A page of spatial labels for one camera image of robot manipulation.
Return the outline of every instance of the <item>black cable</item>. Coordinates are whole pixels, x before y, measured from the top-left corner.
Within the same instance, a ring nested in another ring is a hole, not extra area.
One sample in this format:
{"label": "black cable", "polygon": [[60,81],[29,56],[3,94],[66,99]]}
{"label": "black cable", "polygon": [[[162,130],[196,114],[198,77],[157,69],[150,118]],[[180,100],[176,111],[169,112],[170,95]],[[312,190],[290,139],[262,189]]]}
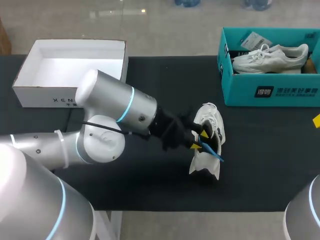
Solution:
{"label": "black cable", "polygon": [[93,127],[101,128],[101,129],[107,129],[107,130],[110,130],[110,131],[113,131],[113,132],[116,132],[116,133],[119,133],[119,134],[123,134],[123,135],[130,135],[130,134],[136,135],[136,136],[141,137],[144,140],[149,140],[149,138],[150,138],[150,135],[144,135],[144,134],[141,134],[141,133],[138,133],[138,132],[118,130],[118,129],[115,129],[113,127],[104,126],[104,125],[96,124],[96,123],[89,122],[89,121],[81,121],[81,123],[85,124],[85,125],[90,125],[90,126],[93,126]]}
{"label": "black cable", "polygon": [[116,133],[119,133],[119,134],[123,134],[123,135],[130,134],[130,132],[128,132],[128,131],[122,131],[122,130],[115,129],[113,127],[104,126],[104,125],[100,125],[100,124],[96,124],[96,123],[92,123],[92,122],[88,122],[88,121],[82,121],[81,123],[85,124],[85,125],[90,125],[90,126],[94,126],[94,127],[97,127],[97,128],[101,128],[101,129],[107,129],[107,130],[110,130],[110,131],[113,131],[113,132],[116,132]]}

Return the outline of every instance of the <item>black table mat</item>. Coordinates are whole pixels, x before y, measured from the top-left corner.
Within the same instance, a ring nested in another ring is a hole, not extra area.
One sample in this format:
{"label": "black table mat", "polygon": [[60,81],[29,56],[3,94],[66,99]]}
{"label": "black table mat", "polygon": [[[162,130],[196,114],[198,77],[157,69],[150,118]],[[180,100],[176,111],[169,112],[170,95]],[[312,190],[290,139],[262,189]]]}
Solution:
{"label": "black table mat", "polygon": [[[320,173],[319,108],[227,107],[215,56],[131,57],[126,82],[175,114],[217,105],[224,121],[220,180],[189,175],[193,151],[162,151],[158,139],[126,137],[123,154],[56,172],[97,210],[272,212]],[[71,112],[68,131],[83,118]]]}
{"label": "black table mat", "polygon": [[12,89],[25,55],[0,56],[0,135],[67,129],[67,108],[23,108]]}

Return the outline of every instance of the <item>black logo on box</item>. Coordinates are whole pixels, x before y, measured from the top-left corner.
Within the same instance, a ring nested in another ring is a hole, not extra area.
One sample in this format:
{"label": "black logo on box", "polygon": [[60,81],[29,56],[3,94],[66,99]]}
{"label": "black logo on box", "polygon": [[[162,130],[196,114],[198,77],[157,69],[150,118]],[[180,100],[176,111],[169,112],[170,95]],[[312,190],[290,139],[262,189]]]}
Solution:
{"label": "black logo on box", "polygon": [[224,74],[224,66],[222,65],[222,62],[221,62],[219,67],[219,75],[221,80],[222,80],[223,74]]}
{"label": "black logo on box", "polygon": [[229,48],[228,48],[227,44],[225,43],[225,44],[224,44],[224,54],[225,54],[225,58],[227,58],[228,53],[229,53]]}
{"label": "black logo on box", "polygon": [[258,86],[255,91],[255,98],[270,98],[274,90],[274,86]]}

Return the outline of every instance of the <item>robotic arm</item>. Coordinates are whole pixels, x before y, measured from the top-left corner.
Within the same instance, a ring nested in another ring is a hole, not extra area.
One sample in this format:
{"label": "robotic arm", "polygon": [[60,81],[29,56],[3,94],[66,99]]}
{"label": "robotic arm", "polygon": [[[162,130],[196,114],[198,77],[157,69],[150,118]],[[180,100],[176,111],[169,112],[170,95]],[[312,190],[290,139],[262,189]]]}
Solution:
{"label": "robotic arm", "polygon": [[[135,134],[146,140],[150,136],[157,137],[166,151],[180,145],[188,149],[200,148],[191,130],[199,135],[203,130],[212,131],[187,116],[171,114],[153,97],[96,69],[88,71],[81,80],[75,101],[85,111],[79,131],[11,134],[1,136],[0,144],[15,147],[52,170],[113,161],[125,148],[125,134]],[[121,130],[118,123],[133,132]]]}

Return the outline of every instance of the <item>white sneaker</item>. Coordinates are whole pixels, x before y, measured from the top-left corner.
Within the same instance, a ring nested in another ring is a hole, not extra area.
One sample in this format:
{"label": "white sneaker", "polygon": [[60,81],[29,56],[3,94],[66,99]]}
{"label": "white sneaker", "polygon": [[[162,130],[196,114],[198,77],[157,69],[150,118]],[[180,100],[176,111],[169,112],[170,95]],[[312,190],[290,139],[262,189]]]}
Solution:
{"label": "white sneaker", "polygon": [[261,49],[235,57],[232,67],[239,74],[299,74],[307,61],[308,51],[307,44],[302,44],[299,47],[276,45],[271,48],[267,44],[263,44]]}
{"label": "white sneaker", "polygon": [[[194,123],[203,125],[206,121],[209,121],[212,128],[211,139],[215,139],[217,143],[216,153],[220,156],[222,152],[222,144],[226,141],[226,134],[224,128],[224,122],[221,114],[218,111],[216,105],[213,103],[206,103],[198,110],[194,118]],[[199,135],[192,131],[194,139],[198,141]],[[194,171],[200,171],[202,169],[208,169],[212,175],[215,175],[219,180],[220,175],[220,159],[207,152],[199,152],[198,149],[194,150],[194,157],[192,159],[189,174]]]}

